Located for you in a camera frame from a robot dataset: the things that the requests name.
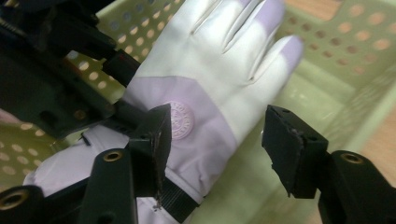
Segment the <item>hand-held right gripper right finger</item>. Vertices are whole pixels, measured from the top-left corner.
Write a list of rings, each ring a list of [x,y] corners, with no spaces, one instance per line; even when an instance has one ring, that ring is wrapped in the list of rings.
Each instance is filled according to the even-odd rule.
[[[396,188],[360,154],[329,141],[286,108],[268,105],[262,147],[289,196],[313,199],[323,224],[396,224]]]

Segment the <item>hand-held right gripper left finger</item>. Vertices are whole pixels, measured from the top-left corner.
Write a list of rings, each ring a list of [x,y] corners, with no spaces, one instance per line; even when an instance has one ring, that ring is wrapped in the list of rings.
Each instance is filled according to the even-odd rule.
[[[158,197],[172,141],[171,106],[152,108],[124,148],[96,156],[78,224],[138,224],[138,197]]]

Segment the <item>pale green plastic basket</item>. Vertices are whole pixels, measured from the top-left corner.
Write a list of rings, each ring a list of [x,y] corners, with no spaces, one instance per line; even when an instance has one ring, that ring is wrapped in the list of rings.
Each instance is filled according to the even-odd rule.
[[[97,14],[99,29],[142,62],[154,39],[183,0],[117,0]],[[276,37],[298,35],[304,58],[275,105],[287,108],[330,142],[329,151],[360,152],[396,106],[396,0],[285,0]],[[82,77],[110,101],[123,88],[100,63],[71,52]],[[288,198],[271,168],[255,128],[191,224],[321,224],[315,200]],[[384,144],[384,134],[375,141]],[[79,133],[56,142],[31,123],[0,123],[0,192],[18,186]],[[363,155],[396,184],[396,146],[364,149]]]

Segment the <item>lilac and white glove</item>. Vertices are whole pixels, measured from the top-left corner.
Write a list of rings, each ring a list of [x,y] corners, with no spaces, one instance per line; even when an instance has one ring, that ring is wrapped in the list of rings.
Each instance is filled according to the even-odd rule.
[[[274,35],[282,0],[185,0],[122,98],[172,107],[169,203],[137,201],[139,224],[188,224],[224,168],[286,85],[304,46]]]

